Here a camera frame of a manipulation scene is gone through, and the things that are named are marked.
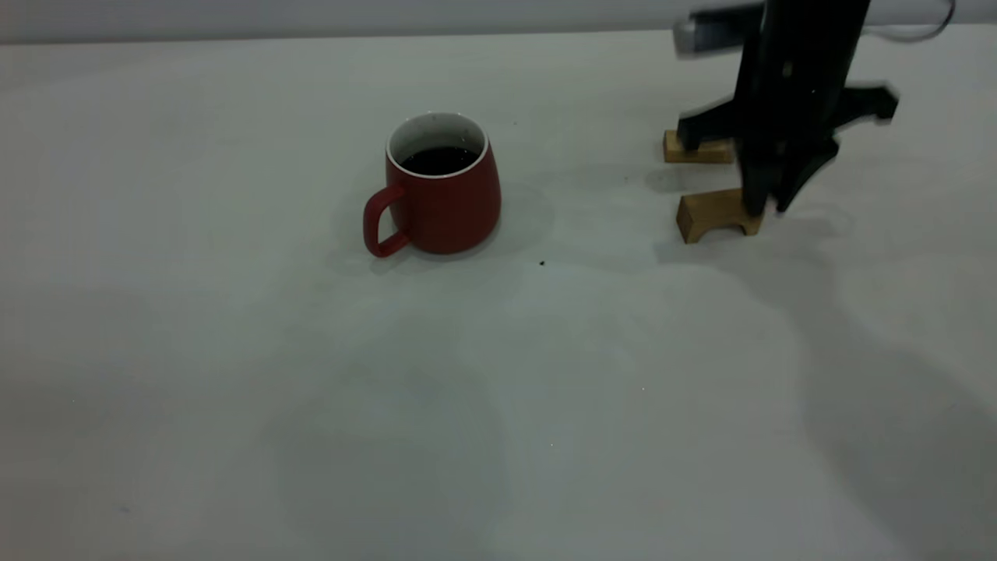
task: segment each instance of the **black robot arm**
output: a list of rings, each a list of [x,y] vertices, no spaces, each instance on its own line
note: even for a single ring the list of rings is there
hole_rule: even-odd
[[[784,212],[800,188],[837,155],[836,129],[889,120],[897,98],[885,86],[844,85],[869,0],[766,0],[693,14],[676,27],[680,53],[743,45],[734,99],[679,120],[686,150],[733,139],[745,209]]]

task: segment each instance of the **mug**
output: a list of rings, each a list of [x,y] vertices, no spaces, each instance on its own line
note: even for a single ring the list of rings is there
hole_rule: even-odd
[[[434,148],[462,148],[479,156],[462,170],[439,176],[402,167]],[[388,187],[364,209],[364,244],[375,257],[385,258],[409,243],[431,254],[455,254],[483,242],[499,223],[499,170],[492,143],[475,121],[458,113],[409,119],[388,138],[385,160]],[[379,242],[378,223],[388,208],[398,230]]]

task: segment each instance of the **coffee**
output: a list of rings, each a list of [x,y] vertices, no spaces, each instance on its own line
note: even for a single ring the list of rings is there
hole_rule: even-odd
[[[402,167],[422,176],[445,176],[470,166],[480,155],[463,148],[431,148],[402,162]]]

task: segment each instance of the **white table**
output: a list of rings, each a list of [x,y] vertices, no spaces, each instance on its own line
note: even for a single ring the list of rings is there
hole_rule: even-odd
[[[0,558],[992,559],[995,52],[864,39],[894,123],[686,247],[668,33],[0,49]],[[376,261],[430,109],[500,229]]]

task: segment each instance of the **wooden block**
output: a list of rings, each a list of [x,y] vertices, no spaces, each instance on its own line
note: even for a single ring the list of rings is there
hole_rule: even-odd
[[[665,132],[665,162],[671,164],[730,164],[734,162],[731,141],[704,142],[699,150],[687,152],[675,131]]]
[[[715,228],[739,226],[745,236],[754,236],[762,227],[762,216],[752,217],[741,205],[740,189],[686,195],[675,220],[686,244],[699,242]]]

